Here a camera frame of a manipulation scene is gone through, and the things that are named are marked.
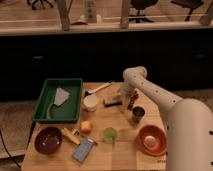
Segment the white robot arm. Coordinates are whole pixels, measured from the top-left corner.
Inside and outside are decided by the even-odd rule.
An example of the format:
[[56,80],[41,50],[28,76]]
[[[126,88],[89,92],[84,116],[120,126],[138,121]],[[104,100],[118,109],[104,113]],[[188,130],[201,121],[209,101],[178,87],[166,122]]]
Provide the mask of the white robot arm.
[[213,171],[213,112],[146,77],[143,66],[125,69],[120,92],[128,97],[138,89],[158,106],[167,135],[166,171]]

